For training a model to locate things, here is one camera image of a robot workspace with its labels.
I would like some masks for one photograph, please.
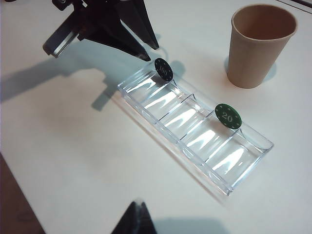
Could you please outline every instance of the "table surface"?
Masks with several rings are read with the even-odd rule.
[[[231,16],[255,0],[146,0],[161,49],[185,80],[275,147],[224,202],[204,190],[118,105],[117,84],[146,62],[73,42],[55,59],[41,45],[71,9],[51,1],[1,4],[1,152],[45,231],[110,233],[131,201],[145,200],[157,231],[308,233],[312,229],[312,15],[278,1],[298,31],[264,83],[226,77]]]

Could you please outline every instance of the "floor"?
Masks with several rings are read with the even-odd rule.
[[[0,165],[0,233],[45,234],[2,155]]]

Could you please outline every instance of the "poker chip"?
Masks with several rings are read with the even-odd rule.
[[[171,81],[174,77],[171,67],[162,58],[157,58],[155,60],[155,68],[160,77],[163,78],[165,81]]]
[[[224,126],[238,129],[242,125],[242,119],[240,118],[239,113],[232,106],[224,103],[218,104],[214,111]]]

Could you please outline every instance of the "paper cup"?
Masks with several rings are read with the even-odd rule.
[[[277,6],[256,4],[232,16],[228,79],[241,88],[261,84],[276,58],[297,30],[297,21]]]

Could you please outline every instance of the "cup rim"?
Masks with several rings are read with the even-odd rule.
[[[287,36],[284,36],[284,37],[282,37],[282,38],[275,38],[275,39],[255,39],[255,38],[250,38],[250,37],[247,37],[247,36],[243,35],[243,34],[242,34],[241,32],[239,32],[239,30],[236,28],[236,26],[235,26],[235,24],[234,24],[234,17],[235,17],[236,14],[237,14],[239,11],[241,11],[242,9],[247,8],[247,7],[251,7],[251,6],[271,6],[271,7],[279,8],[279,9],[281,9],[281,10],[283,10],[283,11],[286,11],[286,12],[287,12],[288,14],[290,14],[290,15],[292,16],[292,18],[294,19],[294,22],[295,22],[295,29],[294,29],[294,31],[293,31],[292,33],[290,33],[289,35],[287,35]],[[243,38],[245,38],[245,39],[247,39],[247,40],[255,41],[255,42],[262,42],[262,43],[272,42],[272,41],[278,41],[278,40],[283,40],[283,39],[285,39],[285,38],[290,38],[290,37],[292,37],[292,36],[296,33],[296,31],[297,31],[297,29],[298,29],[298,21],[297,21],[296,17],[295,17],[291,12],[285,10],[285,9],[282,8],[282,7],[275,6],[275,5],[271,5],[271,4],[264,4],[264,3],[261,3],[261,4],[259,4],[259,3],[258,3],[258,4],[249,4],[249,5],[245,5],[245,6],[241,7],[241,8],[239,8],[238,10],[236,10],[236,11],[234,12],[234,14],[233,14],[233,16],[232,16],[232,18],[231,18],[231,24],[232,24],[232,27],[235,29],[235,31],[236,31],[237,33],[239,33]]]

